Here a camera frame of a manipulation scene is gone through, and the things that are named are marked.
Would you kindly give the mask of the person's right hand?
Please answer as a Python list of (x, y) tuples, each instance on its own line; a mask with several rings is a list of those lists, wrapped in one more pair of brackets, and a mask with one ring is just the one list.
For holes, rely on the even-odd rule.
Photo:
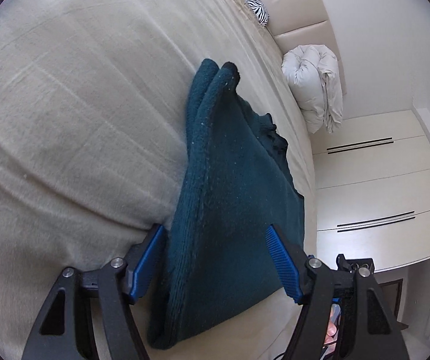
[(325, 336), (324, 345), (328, 349), (333, 349), (335, 347), (337, 337), (338, 337), (338, 328), (336, 326), (337, 319), (340, 315), (340, 306), (338, 304), (334, 304), (330, 309), (329, 322), (327, 326), (327, 332)]

